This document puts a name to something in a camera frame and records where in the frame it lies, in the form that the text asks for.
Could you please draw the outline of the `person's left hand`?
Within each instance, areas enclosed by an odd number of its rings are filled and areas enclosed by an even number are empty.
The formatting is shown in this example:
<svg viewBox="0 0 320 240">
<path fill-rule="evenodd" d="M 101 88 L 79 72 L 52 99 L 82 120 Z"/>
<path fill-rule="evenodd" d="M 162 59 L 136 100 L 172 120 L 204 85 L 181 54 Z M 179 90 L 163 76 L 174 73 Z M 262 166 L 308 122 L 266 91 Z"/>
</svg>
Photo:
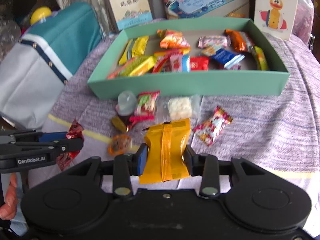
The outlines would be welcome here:
<svg viewBox="0 0 320 240">
<path fill-rule="evenodd" d="M 5 204 L 1 206 L 1 219 L 11 220 L 17 213 L 17 175 L 10 175 L 9 185 L 5 194 Z"/>
</svg>

